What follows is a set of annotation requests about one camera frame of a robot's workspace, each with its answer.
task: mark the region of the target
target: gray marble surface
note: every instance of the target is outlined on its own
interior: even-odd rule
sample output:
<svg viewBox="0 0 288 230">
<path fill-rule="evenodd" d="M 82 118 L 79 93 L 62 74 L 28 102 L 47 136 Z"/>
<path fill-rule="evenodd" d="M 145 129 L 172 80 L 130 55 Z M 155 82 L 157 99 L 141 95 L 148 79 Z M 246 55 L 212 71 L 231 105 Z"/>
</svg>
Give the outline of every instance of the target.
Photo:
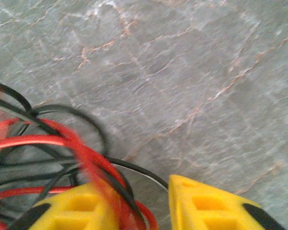
<svg viewBox="0 0 288 230">
<path fill-rule="evenodd" d="M 288 0 L 0 0 L 0 82 L 98 116 L 113 157 L 245 196 L 288 229 Z M 167 194 L 124 172 L 170 229 Z"/>
</svg>

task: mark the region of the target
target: tangled wires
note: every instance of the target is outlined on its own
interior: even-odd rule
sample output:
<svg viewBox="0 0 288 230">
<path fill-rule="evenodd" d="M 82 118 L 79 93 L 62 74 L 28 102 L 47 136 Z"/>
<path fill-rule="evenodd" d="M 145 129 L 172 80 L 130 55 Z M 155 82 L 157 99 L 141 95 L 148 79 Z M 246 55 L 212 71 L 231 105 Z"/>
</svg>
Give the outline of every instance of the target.
<svg viewBox="0 0 288 230">
<path fill-rule="evenodd" d="M 0 98 L 0 111 L 11 114 L 16 118 L 6 119 L 0 122 L 0 172 L 12 172 L 25 170 L 30 166 L 61 165 L 63 169 L 56 173 L 33 175 L 10 179 L 0 182 L 0 190 L 18 181 L 50 180 L 45 187 L 16 188 L 0 191 L 0 199 L 24 194 L 39 194 L 36 202 L 44 199 L 49 193 L 60 193 L 79 185 L 77 174 L 86 172 L 88 178 L 100 190 L 104 198 L 114 210 L 120 224 L 120 229 L 134 230 L 157 230 L 157 224 L 152 213 L 141 203 L 134 200 L 132 188 L 127 179 L 113 165 L 136 171 L 157 182 L 165 190 L 168 185 L 161 178 L 134 164 L 111 158 L 109 153 L 108 137 L 103 131 L 102 125 L 94 116 L 61 104 L 49 104 L 32 108 L 30 103 L 18 92 L 10 87 L 0 84 L 0 92 L 5 93 L 17 100 L 23 107 L 20 109 Z M 49 119 L 38 118 L 42 114 L 53 112 L 66 112 L 73 114 L 88 122 L 97 129 L 103 144 L 101 154 L 87 147 L 83 141 L 71 129 Z M 46 135 L 23 135 L 29 126 L 36 126 Z M 51 156 L 51 160 L 31 161 L 26 163 L 6 164 L 2 163 L 9 154 L 21 146 L 34 146 Z M 74 157 L 67 157 L 53 146 L 63 146 L 70 150 Z M 68 176 L 70 186 L 55 187 L 58 180 Z M 119 200 L 114 200 L 108 193 L 107 186 L 111 186 L 119 195 Z M 144 218 L 147 219 L 149 227 L 146 226 Z M 11 219 L 0 213 L 0 219 L 7 222 Z M 0 222 L 0 230 L 6 229 L 6 224 Z"/>
</svg>

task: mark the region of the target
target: electrical cable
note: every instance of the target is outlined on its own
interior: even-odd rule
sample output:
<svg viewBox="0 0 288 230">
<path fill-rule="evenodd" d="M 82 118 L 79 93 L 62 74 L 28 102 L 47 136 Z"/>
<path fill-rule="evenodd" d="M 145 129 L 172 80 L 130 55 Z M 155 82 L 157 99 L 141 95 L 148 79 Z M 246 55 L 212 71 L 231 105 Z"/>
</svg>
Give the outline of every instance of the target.
<svg viewBox="0 0 288 230">
<path fill-rule="evenodd" d="M 61 193 L 68 189 L 74 188 L 73 186 L 57 186 L 53 187 L 49 193 Z M 34 194 L 41 193 L 44 190 L 44 187 L 29 187 L 29 188 L 15 188 L 7 191 L 0 192 L 0 199 L 8 198 L 11 196 L 19 196 L 24 194 Z"/>
<path fill-rule="evenodd" d="M 0 213 L 0 219 L 4 220 L 4 222 L 8 222 L 11 223 L 12 221 L 14 221 L 14 218 L 6 216 L 4 214 Z"/>
<path fill-rule="evenodd" d="M 168 184 L 161 179 L 156 174 L 152 173 L 149 170 L 146 170 L 140 166 L 137 166 L 135 164 L 132 164 L 130 162 L 122 161 L 119 159 L 115 159 L 112 157 L 106 157 L 110 163 L 116 166 L 120 166 L 126 169 L 129 169 L 133 172 L 137 172 L 152 181 L 156 182 L 159 186 L 161 186 L 165 191 L 168 191 Z M 16 170 L 24 170 L 27 167 L 33 167 L 33 166 L 51 166 L 51 165 L 57 165 L 57 164 L 69 164 L 69 163 L 76 163 L 75 159 L 73 157 L 64 157 L 61 160 L 43 160 L 43 161 L 33 161 L 33 162 L 26 162 L 26 163 L 17 163 L 17 164 L 0 164 L 0 172 L 12 172 Z"/>
<path fill-rule="evenodd" d="M 54 144 L 54 145 L 61 145 L 61 146 L 65 146 L 68 147 L 70 149 L 73 149 L 74 154 L 76 154 L 76 157 L 81 161 L 81 165 L 80 167 L 84 170 L 87 170 L 88 174 L 90 175 L 91 180 L 93 179 L 94 183 L 96 183 L 101 190 L 103 190 L 103 184 L 99 182 L 98 178 L 101 178 L 102 180 L 107 181 L 107 183 L 114 188 L 118 194 L 121 195 L 122 200 L 124 200 L 126 203 L 122 203 L 121 200 L 121 208 L 124 209 L 126 212 L 123 214 L 128 213 L 127 209 L 128 207 L 131 207 L 133 210 L 133 213 L 136 213 L 136 216 L 138 217 L 142 217 L 140 212 L 143 213 L 146 217 L 148 215 L 148 219 L 149 222 L 153 221 L 154 217 L 149 216 L 149 213 L 147 213 L 147 211 L 145 211 L 146 207 L 145 206 L 141 206 L 140 203 L 138 203 L 137 201 L 134 201 L 133 199 L 133 192 L 132 192 L 132 188 L 128 183 L 128 180 L 124 177 L 124 175 L 119 172 L 118 170 L 116 170 L 115 168 L 113 168 L 113 166 L 111 166 L 111 164 L 108 164 L 107 162 L 109 161 L 109 163 L 112 163 L 113 165 L 118 165 L 127 169 L 130 169 L 132 171 L 138 172 L 150 179 L 152 179 L 153 181 L 155 181 L 156 183 L 158 183 L 162 188 L 164 188 L 166 191 L 168 189 L 168 185 L 166 182 L 164 182 L 160 177 L 156 176 L 155 174 L 153 174 L 152 172 L 145 170 L 139 166 L 136 166 L 134 164 L 119 160 L 119 159 L 115 159 L 115 158 L 111 158 L 111 157 L 106 157 L 106 159 L 108 161 L 104 161 L 103 157 L 101 155 L 99 155 L 98 153 L 94 152 L 92 149 L 86 147 L 83 145 L 83 143 L 80 143 L 78 140 L 78 137 L 76 137 L 70 130 L 66 129 L 65 127 L 63 127 L 60 124 L 57 124 L 53 121 L 50 120 L 46 120 L 46 119 L 39 119 L 37 118 L 37 116 L 42 115 L 42 114 L 46 114 L 46 113 L 53 113 L 53 112 L 67 112 L 67 113 L 71 113 L 75 116 L 78 116 L 82 119 L 84 119 L 85 121 L 87 121 L 88 123 L 90 123 L 93 127 L 95 127 L 98 130 L 98 134 L 101 137 L 101 141 L 103 143 L 103 150 L 102 153 L 104 155 L 107 155 L 109 152 L 109 141 L 108 141 L 108 137 L 105 134 L 105 132 L 103 131 L 103 127 L 102 125 L 97 121 L 96 117 L 90 118 L 88 115 L 86 115 L 85 113 L 83 113 L 82 111 L 79 111 L 77 109 L 65 106 L 65 105 L 57 105 L 57 104 L 51 104 L 51 105 L 43 105 L 43 106 L 38 106 L 35 107 L 34 109 L 31 108 L 31 105 L 29 104 L 29 102 L 25 102 L 26 99 L 19 94 L 16 91 L 10 90 L 9 91 L 9 87 L 0 84 L 0 91 L 3 91 L 4 93 L 12 96 L 14 99 L 18 100 L 25 108 L 26 111 L 23 111 L 21 109 L 19 109 L 18 107 L 15 107 L 3 100 L 0 99 L 0 109 L 8 112 L 10 114 L 15 115 L 16 117 L 20 118 L 21 120 L 25 121 L 24 123 L 18 122 L 19 127 L 15 128 L 13 132 L 10 133 L 11 136 L 19 136 L 21 134 L 24 133 L 25 129 L 29 126 L 29 125 L 34 125 L 37 126 L 39 128 L 41 128 L 42 130 L 46 131 L 47 133 L 51 134 L 51 135 L 55 135 L 55 136 L 46 136 L 46 138 L 43 139 L 42 135 L 30 135 L 30 136 L 22 136 L 21 138 L 18 137 L 11 137 L 11 138 L 6 138 L 4 139 L 3 142 L 0 142 L 0 149 L 4 148 L 1 152 L 6 151 L 6 155 L 8 155 L 10 152 L 14 151 L 15 149 L 19 148 L 22 145 L 33 145 L 41 150 L 43 150 L 44 152 L 46 152 L 47 154 L 49 154 L 50 156 L 54 157 L 55 159 L 53 160 L 46 160 L 46 161 L 35 161 L 35 162 L 27 162 L 27 163 L 20 163 L 20 164 L 2 164 L 1 160 L 5 158 L 4 154 L 2 155 L 2 158 L 0 159 L 0 172 L 11 172 L 11 171 L 15 171 L 15 170 L 20 170 L 20 169 L 24 169 L 27 166 L 34 166 L 34 165 L 53 165 L 53 164 L 61 164 L 62 166 L 64 166 L 64 169 L 61 170 L 60 172 L 57 173 L 50 173 L 50 174 L 44 174 L 44 175 L 37 175 L 35 176 L 27 176 L 27 177 L 22 177 L 22 178 L 14 178 L 11 180 L 7 180 L 5 182 L 2 182 L 0 184 L 0 189 L 2 189 L 4 186 L 7 186 L 11 183 L 14 183 L 16 181 L 21 181 L 21 180 L 26 180 L 26 179 L 36 179 L 36 180 L 41 180 L 43 177 L 44 178 L 49 178 L 52 179 L 48 185 L 46 185 L 46 187 L 44 187 L 43 191 L 40 191 L 39 199 L 45 197 L 49 191 L 51 191 L 52 187 L 56 184 L 56 182 L 65 175 L 73 175 L 75 176 L 78 173 L 78 166 L 79 166 L 79 162 L 75 161 L 74 158 L 69 158 L 69 157 L 64 157 L 61 155 L 61 153 L 59 151 L 56 151 L 55 149 L 53 149 L 52 147 L 49 147 L 45 144 Z M 5 121 L 5 122 L 9 122 L 9 125 L 15 124 L 17 120 L 13 120 L 13 121 Z M 140 229 L 144 229 L 144 225 L 142 225 L 142 221 L 138 218 L 135 219 L 137 222 L 138 227 L 140 227 Z M 153 223 L 151 225 L 150 223 L 150 229 L 156 229 L 156 220 L 155 223 Z"/>
</svg>

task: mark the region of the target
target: rectangular hole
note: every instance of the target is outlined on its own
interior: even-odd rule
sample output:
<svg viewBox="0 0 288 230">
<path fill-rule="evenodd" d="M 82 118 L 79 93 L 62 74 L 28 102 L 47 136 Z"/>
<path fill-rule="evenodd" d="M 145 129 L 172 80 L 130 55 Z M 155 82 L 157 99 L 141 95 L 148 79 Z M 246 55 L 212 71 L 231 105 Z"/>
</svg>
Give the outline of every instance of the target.
<svg viewBox="0 0 288 230">
<path fill-rule="evenodd" d="M 88 222 L 84 219 L 58 218 L 54 230 L 84 230 Z"/>
<path fill-rule="evenodd" d="M 207 218 L 204 222 L 208 230 L 245 230 L 234 218 Z"/>
<path fill-rule="evenodd" d="M 77 195 L 71 198 L 65 206 L 65 211 L 94 211 L 98 198 L 93 195 Z"/>
<path fill-rule="evenodd" d="M 223 201 L 212 195 L 197 195 L 193 198 L 193 203 L 197 210 L 225 210 Z"/>
</svg>

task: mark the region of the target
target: black rubber grip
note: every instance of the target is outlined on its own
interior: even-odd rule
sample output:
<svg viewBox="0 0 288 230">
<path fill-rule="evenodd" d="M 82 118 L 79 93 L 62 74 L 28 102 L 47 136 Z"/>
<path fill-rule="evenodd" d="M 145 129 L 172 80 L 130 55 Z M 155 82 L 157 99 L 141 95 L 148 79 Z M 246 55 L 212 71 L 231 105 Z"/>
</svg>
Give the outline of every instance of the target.
<svg viewBox="0 0 288 230">
<path fill-rule="evenodd" d="M 28 230 L 50 208 L 50 206 L 50 204 L 45 203 L 31 208 L 6 230 Z"/>
<path fill-rule="evenodd" d="M 243 207 L 265 230 L 286 230 L 263 209 L 251 204 L 243 204 Z"/>
</svg>

